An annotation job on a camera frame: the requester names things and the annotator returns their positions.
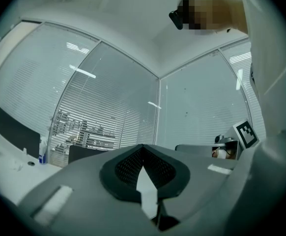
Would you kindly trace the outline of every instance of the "black mesh panel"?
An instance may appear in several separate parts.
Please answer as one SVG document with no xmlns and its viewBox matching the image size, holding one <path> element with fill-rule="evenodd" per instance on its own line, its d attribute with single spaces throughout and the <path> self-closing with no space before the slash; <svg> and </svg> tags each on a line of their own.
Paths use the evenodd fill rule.
<svg viewBox="0 0 286 236">
<path fill-rule="evenodd" d="M 154 155 L 152 152 L 143 149 L 144 168 L 156 189 L 164 186 L 174 179 L 176 170 L 172 165 Z"/>
<path fill-rule="evenodd" d="M 115 174 L 122 182 L 136 189 L 142 166 L 141 150 L 138 150 L 117 164 Z"/>
</svg>

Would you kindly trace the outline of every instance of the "window blinds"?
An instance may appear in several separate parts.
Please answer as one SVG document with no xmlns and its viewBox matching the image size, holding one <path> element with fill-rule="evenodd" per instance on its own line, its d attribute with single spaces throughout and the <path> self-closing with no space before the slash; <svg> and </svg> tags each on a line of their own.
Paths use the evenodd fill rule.
<svg viewBox="0 0 286 236">
<path fill-rule="evenodd" d="M 64 167 L 69 147 L 112 150 L 152 144 L 158 78 L 101 43 L 73 75 L 59 102 L 49 138 L 48 159 Z"/>
<path fill-rule="evenodd" d="M 157 145 L 209 145 L 237 122 L 250 119 L 234 73 L 215 51 L 161 80 Z"/>
<path fill-rule="evenodd" d="M 250 84 L 250 67 L 252 61 L 250 48 L 250 41 L 245 40 L 222 48 L 222 52 L 233 70 L 237 73 L 238 79 L 242 80 L 242 86 L 246 93 L 251 112 L 253 128 L 260 141 L 262 141 L 266 137 L 266 131 L 259 102 Z"/>
<path fill-rule="evenodd" d="M 15 47 L 0 68 L 0 107 L 21 124 L 48 136 L 61 94 L 97 40 L 43 24 Z"/>
</svg>

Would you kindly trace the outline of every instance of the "white label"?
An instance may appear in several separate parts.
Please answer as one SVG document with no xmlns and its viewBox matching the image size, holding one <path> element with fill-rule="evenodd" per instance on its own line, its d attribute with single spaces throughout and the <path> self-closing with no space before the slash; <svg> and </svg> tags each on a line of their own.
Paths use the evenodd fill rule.
<svg viewBox="0 0 286 236">
<path fill-rule="evenodd" d="M 207 167 L 208 170 L 211 170 L 211 171 L 215 171 L 215 172 L 218 172 L 218 173 L 222 173 L 222 174 L 225 174 L 225 175 L 230 175 L 232 170 L 229 170 L 229 169 L 225 169 L 225 168 L 221 168 L 221 167 L 218 167 L 218 166 L 215 166 L 213 164 L 211 164 L 210 166 Z"/>
</svg>

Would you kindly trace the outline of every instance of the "desk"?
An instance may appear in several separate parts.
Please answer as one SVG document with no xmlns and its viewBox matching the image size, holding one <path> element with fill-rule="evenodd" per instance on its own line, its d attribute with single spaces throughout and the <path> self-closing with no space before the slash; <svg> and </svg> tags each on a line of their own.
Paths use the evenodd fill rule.
<svg viewBox="0 0 286 236">
<path fill-rule="evenodd" d="M 15 164 L 23 166 L 17 171 L 13 169 Z M 0 135 L 0 194 L 14 204 L 17 205 L 32 188 L 60 169 L 51 164 L 39 164 L 38 159 L 24 154 Z"/>
</svg>

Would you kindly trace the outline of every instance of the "white sleeve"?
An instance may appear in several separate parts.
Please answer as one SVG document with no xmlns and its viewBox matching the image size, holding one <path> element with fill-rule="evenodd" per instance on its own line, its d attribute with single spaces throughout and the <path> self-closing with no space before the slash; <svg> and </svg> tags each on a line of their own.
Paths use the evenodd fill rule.
<svg viewBox="0 0 286 236">
<path fill-rule="evenodd" d="M 271 0 L 243 0 L 267 136 L 286 129 L 286 22 Z"/>
</svg>

